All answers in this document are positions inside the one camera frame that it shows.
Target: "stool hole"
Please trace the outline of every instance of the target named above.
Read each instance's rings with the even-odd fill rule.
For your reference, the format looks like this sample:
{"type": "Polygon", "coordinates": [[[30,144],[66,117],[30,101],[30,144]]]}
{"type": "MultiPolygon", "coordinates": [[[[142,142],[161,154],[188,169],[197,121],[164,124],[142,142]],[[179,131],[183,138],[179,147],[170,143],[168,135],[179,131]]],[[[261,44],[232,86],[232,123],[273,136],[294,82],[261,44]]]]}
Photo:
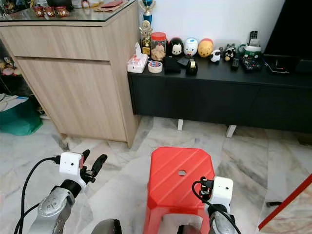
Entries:
{"type": "Polygon", "coordinates": [[[179,176],[185,176],[186,175],[186,171],[185,170],[180,170],[179,171],[179,176]]]}

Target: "black tv cabinet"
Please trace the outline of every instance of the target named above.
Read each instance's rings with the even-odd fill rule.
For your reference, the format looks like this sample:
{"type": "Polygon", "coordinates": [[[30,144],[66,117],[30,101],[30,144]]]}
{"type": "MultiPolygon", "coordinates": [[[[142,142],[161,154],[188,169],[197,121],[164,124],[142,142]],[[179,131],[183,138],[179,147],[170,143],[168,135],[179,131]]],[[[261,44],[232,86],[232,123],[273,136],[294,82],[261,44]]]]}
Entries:
{"type": "Polygon", "coordinates": [[[312,133],[312,75],[196,61],[196,76],[128,73],[134,114],[312,133]]]}

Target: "gold trophy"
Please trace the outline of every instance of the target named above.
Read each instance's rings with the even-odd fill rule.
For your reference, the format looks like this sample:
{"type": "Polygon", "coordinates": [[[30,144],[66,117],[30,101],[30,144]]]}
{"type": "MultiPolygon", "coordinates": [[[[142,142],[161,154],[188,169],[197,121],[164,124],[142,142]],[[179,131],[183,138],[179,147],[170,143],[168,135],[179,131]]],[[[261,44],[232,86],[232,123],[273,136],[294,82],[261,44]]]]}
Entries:
{"type": "Polygon", "coordinates": [[[151,23],[148,20],[144,20],[142,23],[142,28],[139,27],[142,39],[142,52],[146,55],[151,55],[151,34],[152,27],[151,23]]]}

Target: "red plastic stool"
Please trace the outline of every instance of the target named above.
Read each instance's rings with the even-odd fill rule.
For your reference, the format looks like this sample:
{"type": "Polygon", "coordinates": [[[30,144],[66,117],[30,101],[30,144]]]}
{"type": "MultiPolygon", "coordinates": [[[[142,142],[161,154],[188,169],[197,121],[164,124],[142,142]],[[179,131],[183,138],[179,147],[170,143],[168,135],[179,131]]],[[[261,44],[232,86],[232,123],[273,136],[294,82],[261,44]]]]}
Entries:
{"type": "Polygon", "coordinates": [[[158,234],[165,214],[190,214],[203,218],[200,232],[209,232],[204,204],[193,194],[192,184],[202,176],[213,179],[211,157],[201,149],[160,147],[152,153],[144,234],[158,234]]]}

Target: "teal bag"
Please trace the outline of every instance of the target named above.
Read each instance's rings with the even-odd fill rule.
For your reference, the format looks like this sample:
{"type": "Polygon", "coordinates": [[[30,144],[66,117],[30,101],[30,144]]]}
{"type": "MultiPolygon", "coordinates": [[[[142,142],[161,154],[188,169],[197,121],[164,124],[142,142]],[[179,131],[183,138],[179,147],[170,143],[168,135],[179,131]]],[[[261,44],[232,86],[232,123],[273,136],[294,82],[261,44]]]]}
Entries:
{"type": "Polygon", "coordinates": [[[24,136],[34,133],[42,121],[30,99],[0,112],[0,132],[24,136]]]}

